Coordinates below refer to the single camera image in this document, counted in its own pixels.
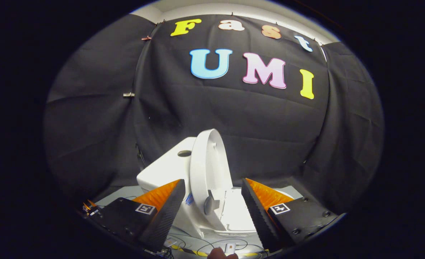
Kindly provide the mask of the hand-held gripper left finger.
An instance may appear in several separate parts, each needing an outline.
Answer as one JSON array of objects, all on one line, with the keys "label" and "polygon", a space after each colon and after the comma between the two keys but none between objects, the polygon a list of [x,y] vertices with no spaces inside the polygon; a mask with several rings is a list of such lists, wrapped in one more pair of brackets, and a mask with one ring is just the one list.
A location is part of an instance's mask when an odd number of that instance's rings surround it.
[{"label": "hand-held gripper left finger", "polygon": [[89,219],[119,241],[160,252],[186,193],[177,179],[134,199],[116,198],[108,205],[89,203]]}]

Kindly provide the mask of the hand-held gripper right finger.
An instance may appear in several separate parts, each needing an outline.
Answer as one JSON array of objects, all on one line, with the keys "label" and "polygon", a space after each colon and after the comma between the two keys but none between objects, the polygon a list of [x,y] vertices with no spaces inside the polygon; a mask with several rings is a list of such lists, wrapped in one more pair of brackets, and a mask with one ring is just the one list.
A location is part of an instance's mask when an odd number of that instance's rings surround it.
[{"label": "hand-held gripper right finger", "polygon": [[242,179],[241,194],[263,248],[270,252],[300,246],[339,219],[311,197],[294,199],[249,178]]}]

